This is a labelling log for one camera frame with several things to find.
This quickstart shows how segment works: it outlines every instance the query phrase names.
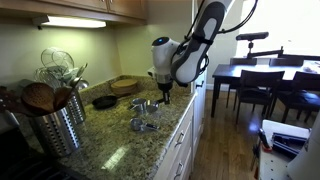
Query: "dining table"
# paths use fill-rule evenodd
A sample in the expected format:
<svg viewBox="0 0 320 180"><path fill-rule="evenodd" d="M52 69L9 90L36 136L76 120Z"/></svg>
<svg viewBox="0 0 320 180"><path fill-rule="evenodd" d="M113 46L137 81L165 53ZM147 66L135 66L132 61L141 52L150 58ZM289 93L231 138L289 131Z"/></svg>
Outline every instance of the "dining table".
<svg viewBox="0 0 320 180"><path fill-rule="evenodd" d="M236 80L240 79L241 71L259 71L259 72L275 72L284 71L283 83L290 84L293 77L297 71L300 72L310 72L310 73L320 73L319 61L305 61L303 66L269 66L267 64L257 64L257 65L229 65L229 64L219 64L215 69L212 77L214 78L213 85L213 95L212 95L212 105L211 105L211 117L215 115L216 103L220 94L221 84L230 84Z"/></svg>

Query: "robotic arm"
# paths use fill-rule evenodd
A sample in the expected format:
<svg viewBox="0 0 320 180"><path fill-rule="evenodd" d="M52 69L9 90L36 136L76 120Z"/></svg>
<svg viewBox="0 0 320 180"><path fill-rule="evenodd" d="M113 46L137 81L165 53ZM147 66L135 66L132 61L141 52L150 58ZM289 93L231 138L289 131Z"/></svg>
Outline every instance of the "robotic arm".
<svg viewBox="0 0 320 180"><path fill-rule="evenodd" d="M201 63L233 1L203 0L199 7L199 20L188 43L178 43L169 37L160 37L152 43L153 77L163 91L160 102L170 103L169 90L173 80L180 86L186 86L206 68L202 69Z"/></svg>

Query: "cable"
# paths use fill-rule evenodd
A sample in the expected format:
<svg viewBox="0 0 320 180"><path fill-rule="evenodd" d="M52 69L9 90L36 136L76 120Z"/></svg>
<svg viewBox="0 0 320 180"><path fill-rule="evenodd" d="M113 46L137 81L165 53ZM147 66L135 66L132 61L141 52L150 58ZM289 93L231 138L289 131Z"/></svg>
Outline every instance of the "cable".
<svg viewBox="0 0 320 180"><path fill-rule="evenodd" d="M251 11L249 12L248 16L241 23L239 23L235 27L230 28L228 30L222 29L217 34L226 34L226 33L229 33L229 32L232 32L232 31L235 31L235 30L241 28L243 25L245 25L250 20L250 18L252 17L254 11L256 10L257 4L258 4L258 0L255 0L255 3L253 5Z"/></svg>

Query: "hardwood floor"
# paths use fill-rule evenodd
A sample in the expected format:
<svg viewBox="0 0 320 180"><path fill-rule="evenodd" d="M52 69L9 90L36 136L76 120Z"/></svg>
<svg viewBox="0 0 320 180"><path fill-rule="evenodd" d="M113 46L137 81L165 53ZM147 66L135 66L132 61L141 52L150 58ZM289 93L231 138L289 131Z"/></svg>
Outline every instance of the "hardwood floor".
<svg viewBox="0 0 320 180"><path fill-rule="evenodd" d="M235 125L236 111L233 111L234 94L230 94L226 108L226 94L220 93L215 117L211 118L212 91L206 93L204 130L195 157L191 180L253 180L254 170L250 170L252 146L257 141L257 130L261 127L262 106L241 104L239 123ZM269 120L281 121L284 107L277 102ZM317 113L312 114L307 123L304 114L297 121L296 111L290 110L286 124L310 128Z"/></svg>

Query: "under-cabinet light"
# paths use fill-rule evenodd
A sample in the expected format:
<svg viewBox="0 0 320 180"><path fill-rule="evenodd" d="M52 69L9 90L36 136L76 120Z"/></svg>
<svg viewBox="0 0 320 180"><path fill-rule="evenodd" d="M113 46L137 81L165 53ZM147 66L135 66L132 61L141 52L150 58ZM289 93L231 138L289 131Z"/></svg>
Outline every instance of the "under-cabinet light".
<svg viewBox="0 0 320 180"><path fill-rule="evenodd" d="M92 20L92 19L80 19L73 17L61 17L61 16L42 16L32 19L33 23L37 26L63 26L63 27L82 27L82 28L99 28L105 27L106 22Z"/></svg>

